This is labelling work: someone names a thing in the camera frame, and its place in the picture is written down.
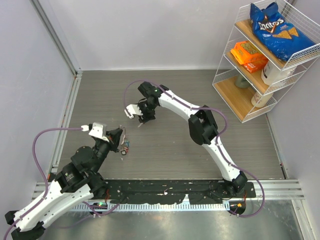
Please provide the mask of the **large metal keyring with keys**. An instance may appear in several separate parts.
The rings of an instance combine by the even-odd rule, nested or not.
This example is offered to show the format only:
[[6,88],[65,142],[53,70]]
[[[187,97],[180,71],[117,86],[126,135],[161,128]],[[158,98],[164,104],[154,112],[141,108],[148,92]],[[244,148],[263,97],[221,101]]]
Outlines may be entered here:
[[129,152],[130,141],[127,138],[126,128],[122,125],[120,126],[120,128],[122,129],[122,133],[123,133],[122,140],[120,143],[120,154],[122,156],[125,156]]

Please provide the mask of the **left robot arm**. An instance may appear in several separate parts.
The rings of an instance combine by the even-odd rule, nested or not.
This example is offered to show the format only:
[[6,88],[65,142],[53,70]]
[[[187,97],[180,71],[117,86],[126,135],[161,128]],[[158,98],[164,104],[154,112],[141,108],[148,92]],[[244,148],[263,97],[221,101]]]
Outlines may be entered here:
[[9,225],[4,235],[14,240],[37,240],[45,230],[68,210],[90,199],[101,199],[107,194],[108,184],[99,169],[110,152],[117,153],[123,134],[119,126],[107,130],[106,125],[90,123],[79,127],[88,132],[94,146],[81,146],[70,158],[70,163],[55,175],[52,182],[44,181],[45,190],[21,210],[5,214]]

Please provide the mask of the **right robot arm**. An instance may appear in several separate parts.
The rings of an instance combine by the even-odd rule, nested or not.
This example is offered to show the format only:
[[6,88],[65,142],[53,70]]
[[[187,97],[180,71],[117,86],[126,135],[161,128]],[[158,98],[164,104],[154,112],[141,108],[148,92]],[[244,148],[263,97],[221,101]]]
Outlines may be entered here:
[[135,106],[137,111],[134,114],[139,117],[141,123],[155,119],[156,107],[166,108],[182,117],[188,123],[189,135],[193,142],[205,148],[218,166],[227,193],[232,197],[238,197],[244,192],[248,179],[223,146],[218,125],[207,105],[194,105],[175,95],[164,85],[156,87],[146,81],[140,84],[138,90],[145,98]]

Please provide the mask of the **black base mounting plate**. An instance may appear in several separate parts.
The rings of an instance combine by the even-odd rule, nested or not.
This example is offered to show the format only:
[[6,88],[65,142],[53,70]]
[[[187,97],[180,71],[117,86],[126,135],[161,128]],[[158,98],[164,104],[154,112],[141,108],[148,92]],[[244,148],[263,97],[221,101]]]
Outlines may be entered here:
[[243,197],[255,198],[256,191],[252,182],[247,182],[240,192],[231,192],[231,188],[222,180],[124,180],[109,179],[107,188],[100,196],[91,201],[109,200],[112,204],[181,204],[185,197],[192,205],[220,204],[223,200],[234,200]]

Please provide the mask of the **grey cup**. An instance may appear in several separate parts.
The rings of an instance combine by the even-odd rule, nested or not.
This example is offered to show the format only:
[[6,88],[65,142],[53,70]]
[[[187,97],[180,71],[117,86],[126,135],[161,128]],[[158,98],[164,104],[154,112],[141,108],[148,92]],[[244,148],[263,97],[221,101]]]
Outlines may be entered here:
[[241,88],[241,89],[246,89],[250,86],[250,83],[247,81],[247,79],[242,74],[238,74],[234,84],[236,87]]

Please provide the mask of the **orange snack box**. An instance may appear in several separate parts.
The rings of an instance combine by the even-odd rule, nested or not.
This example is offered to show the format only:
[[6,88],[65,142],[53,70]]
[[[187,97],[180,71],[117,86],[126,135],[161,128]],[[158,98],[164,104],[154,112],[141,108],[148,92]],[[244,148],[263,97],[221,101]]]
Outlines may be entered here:
[[250,41],[237,42],[230,53],[251,74],[262,70],[268,62],[268,59]]

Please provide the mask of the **cream bottle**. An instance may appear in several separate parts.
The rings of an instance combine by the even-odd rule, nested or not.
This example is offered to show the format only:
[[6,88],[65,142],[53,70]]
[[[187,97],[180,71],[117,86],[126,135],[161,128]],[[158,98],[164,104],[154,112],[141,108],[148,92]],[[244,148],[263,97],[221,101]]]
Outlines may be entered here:
[[253,97],[251,98],[251,104],[255,108],[262,108],[267,104],[267,102],[272,98],[272,96],[273,93],[261,95],[258,91],[256,91]]

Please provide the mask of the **white plastic jug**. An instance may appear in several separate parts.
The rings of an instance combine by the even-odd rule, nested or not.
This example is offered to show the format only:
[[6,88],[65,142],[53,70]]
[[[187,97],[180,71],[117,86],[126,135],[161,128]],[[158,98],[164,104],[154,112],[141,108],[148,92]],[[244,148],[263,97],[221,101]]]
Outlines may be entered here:
[[279,70],[270,60],[266,63],[261,72],[261,79],[264,84],[271,86],[281,80],[290,77],[296,70],[296,66],[286,70]]

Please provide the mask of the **blue Doritos chip bag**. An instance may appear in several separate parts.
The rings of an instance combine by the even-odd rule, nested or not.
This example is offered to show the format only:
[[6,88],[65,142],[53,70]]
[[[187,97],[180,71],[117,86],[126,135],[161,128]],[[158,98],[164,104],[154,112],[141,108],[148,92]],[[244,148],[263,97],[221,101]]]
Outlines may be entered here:
[[279,12],[276,2],[260,9],[250,4],[250,21],[253,34],[278,59],[287,62],[290,57],[315,43]]

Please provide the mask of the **aluminium frame rail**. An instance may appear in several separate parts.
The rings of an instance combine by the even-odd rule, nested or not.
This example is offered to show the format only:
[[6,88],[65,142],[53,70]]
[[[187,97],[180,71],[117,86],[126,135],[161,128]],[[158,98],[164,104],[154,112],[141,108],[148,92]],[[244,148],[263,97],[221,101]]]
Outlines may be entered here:
[[[51,44],[54,45],[54,53],[59,55],[58,60],[54,60],[47,54],[46,60],[51,60],[52,63],[41,68],[45,71],[44,76],[50,80],[50,85],[46,88],[50,102],[47,102],[45,106],[51,114],[49,118],[52,120],[58,116],[58,120],[55,120],[54,123],[42,120],[41,122],[46,125],[40,129],[67,128],[70,124],[83,72],[78,68],[77,61],[74,60],[71,51],[68,50],[69,44],[49,1],[32,0],[30,3],[41,20]],[[43,133],[35,144],[38,162],[45,161],[41,164],[41,169],[46,174],[48,181],[51,181],[58,173],[66,136],[66,130],[48,131]]]

